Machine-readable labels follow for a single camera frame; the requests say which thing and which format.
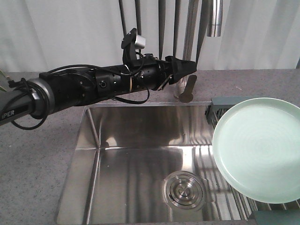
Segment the white curtain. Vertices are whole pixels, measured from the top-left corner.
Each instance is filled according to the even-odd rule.
[[[135,1],[123,0],[127,31]],[[188,0],[180,4],[176,57],[182,58]],[[201,11],[198,7],[192,60]],[[143,53],[158,56],[158,0],[140,0]],[[163,57],[173,54],[175,0],[166,0]],[[198,69],[295,68],[300,58],[299,0],[224,0],[221,37],[205,37]],[[0,0],[0,69],[46,71],[77,63],[122,64],[118,0]]]

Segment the countertop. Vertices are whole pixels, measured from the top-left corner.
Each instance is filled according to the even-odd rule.
[[[262,96],[280,98],[300,106],[300,70],[198,71],[194,100],[210,102],[214,96]],[[8,73],[16,81],[38,73]],[[174,85],[152,91],[149,102],[178,102]],[[143,99],[146,93],[125,98]],[[36,130],[0,127],[0,224],[56,224],[54,221],[68,165],[75,149],[83,107],[50,115]],[[28,122],[29,117],[20,119]],[[189,225],[214,222],[185,223]],[[228,221],[226,224],[245,224]]]

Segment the stainless steel sink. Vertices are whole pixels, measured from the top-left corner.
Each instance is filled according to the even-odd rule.
[[[245,220],[270,206],[223,179],[206,110],[201,103],[87,108],[57,223]]]

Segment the drain strainer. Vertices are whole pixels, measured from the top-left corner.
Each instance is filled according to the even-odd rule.
[[[165,195],[169,203],[181,209],[198,209],[205,202],[203,183],[186,171],[173,172],[165,179]]]

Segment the plate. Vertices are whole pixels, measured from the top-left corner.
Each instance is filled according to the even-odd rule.
[[[236,190],[264,203],[300,198],[300,108],[253,98],[228,110],[212,140],[221,174]]]

